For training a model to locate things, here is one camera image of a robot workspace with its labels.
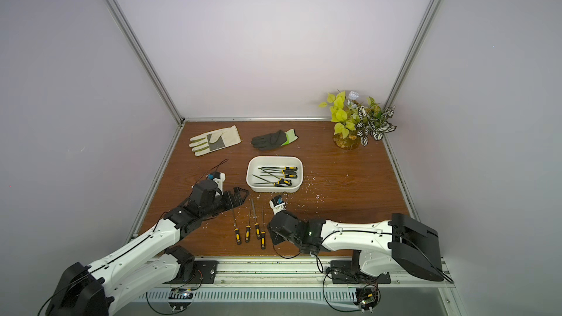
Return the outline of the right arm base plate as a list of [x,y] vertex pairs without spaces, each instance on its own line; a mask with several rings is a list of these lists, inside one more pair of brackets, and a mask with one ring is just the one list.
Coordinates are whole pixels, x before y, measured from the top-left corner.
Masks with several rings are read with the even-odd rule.
[[359,270],[359,265],[350,260],[333,260],[326,269],[334,284],[348,285],[389,285],[392,283],[389,273],[371,276]]

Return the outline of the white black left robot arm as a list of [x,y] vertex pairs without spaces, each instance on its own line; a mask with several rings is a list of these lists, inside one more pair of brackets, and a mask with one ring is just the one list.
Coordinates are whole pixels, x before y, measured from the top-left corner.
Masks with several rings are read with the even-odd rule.
[[114,315],[158,285],[194,282],[195,257],[178,243],[207,220],[243,205],[250,194],[240,187],[223,190],[224,180],[197,183],[145,233],[90,264],[68,267],[39,315]]

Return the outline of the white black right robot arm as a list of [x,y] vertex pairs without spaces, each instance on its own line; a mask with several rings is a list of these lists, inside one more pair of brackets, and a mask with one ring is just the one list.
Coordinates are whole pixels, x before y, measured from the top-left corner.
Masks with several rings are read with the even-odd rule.
[[418,279],[446,280],[438,232],[405,214],[393,214],[382,222],[350,224],[326,219],[303,221],[281,210],[267,229],[272,244],[287,241],[306,255],[357,251],[357,268],[368,276],[401,268]]

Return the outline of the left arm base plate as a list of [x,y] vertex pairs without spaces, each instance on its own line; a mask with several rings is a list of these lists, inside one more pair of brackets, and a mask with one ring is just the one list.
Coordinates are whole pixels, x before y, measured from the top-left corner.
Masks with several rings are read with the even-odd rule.
[[167,284],[211,285],[215,282],[218,263],[217,260],[195,260],[182,264],[176,277]]

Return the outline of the white plastic storage box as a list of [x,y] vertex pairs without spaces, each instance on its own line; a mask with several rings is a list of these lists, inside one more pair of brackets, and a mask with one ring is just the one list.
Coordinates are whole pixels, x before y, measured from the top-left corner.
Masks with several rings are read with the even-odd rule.
[[[274,177],[262,175],[258,168],[262,166],[295,166],[298,167],[296,171],[298,178],[292,179],[292,187],[270,187],[270,186],[253,186],[253,182],[258,182],[257,178],[253,175],[261,176],[263,178],[274,179]],[[295,193],[298,191],[304,181],[304,166],[298,157],[283,157],[283,156],[258,156],[250,160],[247,167],[247,184],[250,188],[257,193]]]

